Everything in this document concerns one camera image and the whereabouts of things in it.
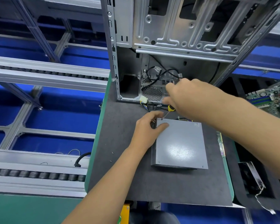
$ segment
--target gray metal box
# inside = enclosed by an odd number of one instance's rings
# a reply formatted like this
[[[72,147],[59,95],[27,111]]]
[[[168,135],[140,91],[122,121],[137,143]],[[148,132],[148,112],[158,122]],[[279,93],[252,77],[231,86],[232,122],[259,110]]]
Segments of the gray metal box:
[[[151,148],[151,165],[208,169],[201,123],[157,119],[156,126],[167,122]]]

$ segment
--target screwdriver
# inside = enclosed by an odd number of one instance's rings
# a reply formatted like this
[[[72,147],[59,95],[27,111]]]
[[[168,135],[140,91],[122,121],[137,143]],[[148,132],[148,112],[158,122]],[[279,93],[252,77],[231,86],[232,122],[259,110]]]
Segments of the screwdriver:
[[[175,111],[175,108],[171,105],[168,105],[168,112],[166,113],[166,115],[163,118],[161,118],[161,120],[163,120],[168,115],[169,112],[174,112],[174,111]]]

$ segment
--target circuit board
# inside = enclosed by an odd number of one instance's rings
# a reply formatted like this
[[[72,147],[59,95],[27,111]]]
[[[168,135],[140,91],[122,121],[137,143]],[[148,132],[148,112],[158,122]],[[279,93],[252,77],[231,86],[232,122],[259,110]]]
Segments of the circuit board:
[[[246,99],[257,108],[280,118],[280,86],[248,93]]]

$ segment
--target gray work mat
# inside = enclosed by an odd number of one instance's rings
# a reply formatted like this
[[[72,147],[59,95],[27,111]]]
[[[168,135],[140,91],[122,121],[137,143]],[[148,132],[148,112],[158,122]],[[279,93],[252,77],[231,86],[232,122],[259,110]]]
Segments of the gray work mat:
[[[117,102],[114,88],[112,83],[88,190],[129,146],[136,121],[147,113],[139,104]],[[167,117],[174,119],[177,113],[169,113]],[[153,167],[148,149],[136,170],[127,200],[232,206],[216,131],[206,124],[202,124],[202,129],[208,170]]]

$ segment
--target person's right arm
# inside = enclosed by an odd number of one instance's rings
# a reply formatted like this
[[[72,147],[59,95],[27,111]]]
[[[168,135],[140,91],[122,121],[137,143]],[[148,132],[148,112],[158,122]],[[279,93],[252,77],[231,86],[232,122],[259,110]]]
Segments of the person's right arm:
[[[280,119],[206,82],[181,79],[163,99],[177,112],[204,122],[249,150],[280,178]]]

